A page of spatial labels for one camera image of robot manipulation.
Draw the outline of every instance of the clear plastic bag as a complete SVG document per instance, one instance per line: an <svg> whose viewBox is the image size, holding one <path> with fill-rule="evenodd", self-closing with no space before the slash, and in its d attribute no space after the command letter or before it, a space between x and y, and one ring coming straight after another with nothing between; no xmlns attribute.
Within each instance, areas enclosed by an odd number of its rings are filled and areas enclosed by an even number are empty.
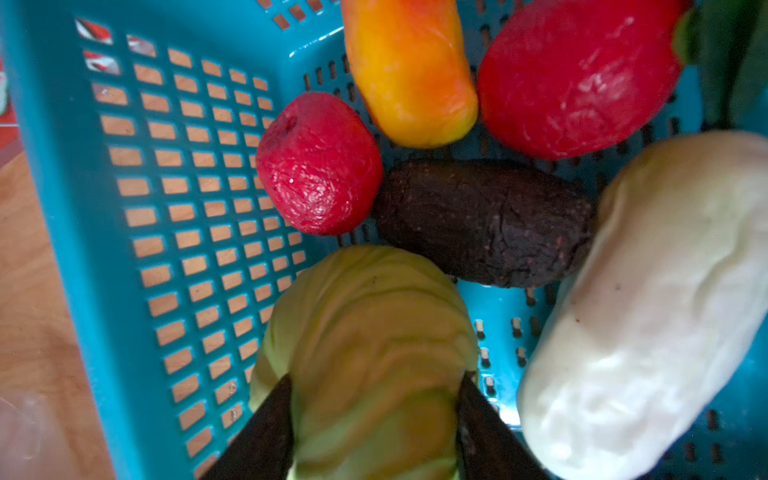
<svg viewBox="0 0 768 480"><path fill-rule="evenodd" d="M77 480L56 417L36 394L0 394L0 478Z"/></svg>

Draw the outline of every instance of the wrinkled red fruit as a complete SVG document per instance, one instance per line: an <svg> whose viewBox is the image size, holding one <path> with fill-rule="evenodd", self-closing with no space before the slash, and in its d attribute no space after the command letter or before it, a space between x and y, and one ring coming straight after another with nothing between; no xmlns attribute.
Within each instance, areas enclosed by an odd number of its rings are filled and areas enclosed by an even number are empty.
<svg viewBox="0 0 768 480"><path fill-rule="evenodd" d="M256 169L275 207L296 229L341 235L367 217L381 184L376 142L338 98L306 93L264 134Z"/></svg>
<svg viewBox="0 0 768 480"><path fill-rule="evenodd" d="M513 15L478 72L499 141L556 160L626 140L664 106L689 0L536 0Z"/></svg>

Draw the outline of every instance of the mango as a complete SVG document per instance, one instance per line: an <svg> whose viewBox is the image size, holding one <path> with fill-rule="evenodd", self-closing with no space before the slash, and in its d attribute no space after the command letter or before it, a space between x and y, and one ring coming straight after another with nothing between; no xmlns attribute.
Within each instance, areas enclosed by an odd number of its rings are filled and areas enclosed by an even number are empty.
<svg viewBox="0 0 768 480"><path fill-rule="evenodd" d="M342 0L347 57L372 119L392 141L464 137L478 99L455 0Z"/></svg>

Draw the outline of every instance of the white vegetable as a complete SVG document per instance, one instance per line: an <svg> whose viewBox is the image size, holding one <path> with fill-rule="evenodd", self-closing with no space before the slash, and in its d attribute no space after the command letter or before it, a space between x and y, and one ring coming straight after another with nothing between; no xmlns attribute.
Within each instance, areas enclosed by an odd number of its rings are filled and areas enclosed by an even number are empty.
<svg viewBox="0 0 768 480"><path fill-rule="evenodd" d="M768 311L768 141L656 144L598 223L518 393L525 439L566 480L651 470L746 355Z"/></svg>

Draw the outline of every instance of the cabbage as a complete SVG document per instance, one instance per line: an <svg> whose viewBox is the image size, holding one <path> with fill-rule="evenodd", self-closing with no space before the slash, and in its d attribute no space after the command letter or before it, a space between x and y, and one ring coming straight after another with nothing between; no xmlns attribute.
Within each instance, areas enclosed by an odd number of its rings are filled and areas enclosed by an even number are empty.
<svg viewBox="0 0 768 480"><path fill-rule="evenodd" d="M477 360L466 306L434 264L345 248L277 301L250 408L290 372L291 478L457 478L458 388Z"/></svg>
<svg viewBox="0 0 768 480"><path fill-rule="evenodd" d="M768 141L655 144L598 223L518 393L531 450L566 480L651 470L746 355L768 311Z"/></svg>

